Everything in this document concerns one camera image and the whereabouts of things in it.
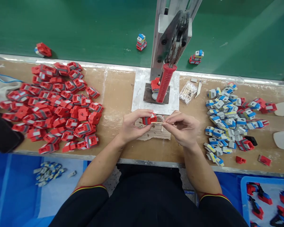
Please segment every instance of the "black shirt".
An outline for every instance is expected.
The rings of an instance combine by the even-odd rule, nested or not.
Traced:
[[[248,225],[222,195],[205,195],[197,207],[165,175],[139,173],[120,181],[111,197],[102,185],[77,189],[61,206],[53,226]]]

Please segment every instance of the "red handle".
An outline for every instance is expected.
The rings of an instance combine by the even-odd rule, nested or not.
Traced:
[[[168,85],[173,76],[174,71],[177,70],[177,67],[174,65],[172,68],[168,67],[168,63],[163,65],[163,76],[160,83],[160,89],[157,97],[157,102],[162,103],[164,101]]]

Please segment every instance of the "green wall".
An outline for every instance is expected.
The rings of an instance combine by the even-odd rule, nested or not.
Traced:
[[[155,0],[1,0],[0,53],[37,57],[44,42],[53,58],[150,67],[155,12]],[[192,32],[178,70],[284,80],[284,0],[203,0]]]

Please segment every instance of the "smartphone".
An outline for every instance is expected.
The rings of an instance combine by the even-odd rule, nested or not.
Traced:
[[[2,118],[0,113],[0,152],[9,153],[15,150],[24,140],[21,132],[12,130],[13,124]]]

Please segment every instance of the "person's left hand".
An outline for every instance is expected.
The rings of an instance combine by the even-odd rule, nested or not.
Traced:
[[[135,122],[142,117],[151,117],[152,113],[153,110],[137,109],[123,117],[123,124],[118,137],[121,139],[124,145],[132,140],[141,137],[144,133],[147,133],[151,129],[153,124],[139,128],[135,126]]]

